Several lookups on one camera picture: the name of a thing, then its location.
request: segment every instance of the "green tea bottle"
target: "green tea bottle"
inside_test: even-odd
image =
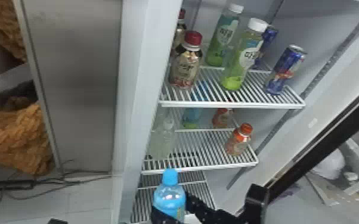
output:
[[[260,47],[263,44],[262,33],[268,24],[258,18],[251,18],[247,29],[241,34],[234,46],[233,55],[225,66],[221,85],[228,90],[241,88],[249,68],[255,63]]]
[[[222,12],[206,53],[206,63],[208,65],[222,66],[225,48],[234,36],[239,23],[239,14],[242,13],[242,10],[243,6],[231,3],[228,9]]]

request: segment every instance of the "white floor tile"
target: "white floor tile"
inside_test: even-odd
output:
[[[69,224],[110,224],[110,219],[110,209],[98,209],[67,214],[67,221]]]
[[[111,179],[86,183],[70,190],[68,212],[109,209],[111,207]]]
[[[31,191],[12,192],[16,197],[26,197],[44,192],[53,186],[37,186]],[[39,217],[58,216],[67,213],[69,194],[56,191],[29,200],[17,201],[4,196],[0,204],[0,223]]]

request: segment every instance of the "soda can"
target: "soda can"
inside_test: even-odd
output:
[[[265,90],[273,95],[281,94],[286,80],[293,77],[305,60],[306,52],[296,45],[289,45],[278,59],[265,83]]]
[[[263,44],[260,47],[258,57],[255,59],[255,65],[253,66],[254,69],[257,69],[261,65],[262,58],[266,52],[266,49],[273,42],[274,38],[276,38],[277,34],[278,34],[278,30],[274,28],[274,26],[272,25],[269,25],[267,29],[264,31],[264,33],[262,34]]]

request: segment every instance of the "wire shelf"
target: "wire shelf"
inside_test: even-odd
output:
[[[284,86],[281,95],[266,93],[263,85],[270,75],[268,72],[250,70],[239,91],[228,91],[221,87],[219,84],[221,75],[222,69],[201,68],[199,77],[191,89],[176,88],[165,81],[162,91],[168,96],[168,99],[160,98],[159,102],[162,107],[266,109],[305,107],[302,98],[287,85]],[[197,94],[203,96],[204,101],[199,101]]]
[[[140,186],[149,186],[150,184],[159,185],[160,183],[161,175],[141,176]],[[204,201],[210,208],[215,209],[213,198],[211,196],[209,187],[205,181],[205,177],[202,172],[180,173],[179,183],[187,192],[197,196],[202,201]],[[149,220],[151,205],[153,203],[153,192],[155,189],[155,186],[138,189],[138,192],[135,196],[135,202],[132,207],[131,223],[145,222]]]
[[[228,121],[228,127],[227,128],[215,128],[212,124],[213,116],[216,112],[216,110],[205,109],[202,113],[201,118],[198,122],[197,129],[186,129],[182,125],[182,115],[184,114],[183,108],[171,108],[170,109],[171,114],[174,117],[175,120],[175,131],[176,132],[201,132],[201,131],[207,131],[207,130],[234,130],[239,125],[235,121],[234,116],[232,116],[232,119]]]
[[[256,166],[259,160],[250,145],[238,156],[231,156],[225,152],[224,144],[230,135],[229,130],[177,132],[173,152],[164,160],[155,160],[146,155],[142,173],[163,173],[167,168],[187,172]]]

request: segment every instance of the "floor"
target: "floor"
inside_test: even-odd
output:
[[[55,186],[41,185],[31,191],[13,192],[25,197]],[[69,223],[110,223],[111,179],[62,189],[34,199],[16,201],[4,197],[0,204],[0,224],[46,224],[50,218]]]
[[[345,206],[326,207],[305,179],[298,183],[302,188],[297,193],[269,206],[267,224],[359,223],[359,217],[351,217],[353,213]],[[43,185],[32,191],[17,191],[14,195],[32,195],[51,187]],[[0,224],[46,224],[52,217],[70,224],[108,224],[111,187],[111,179],[105,179],[26,201],[4,198],[0,204]]]

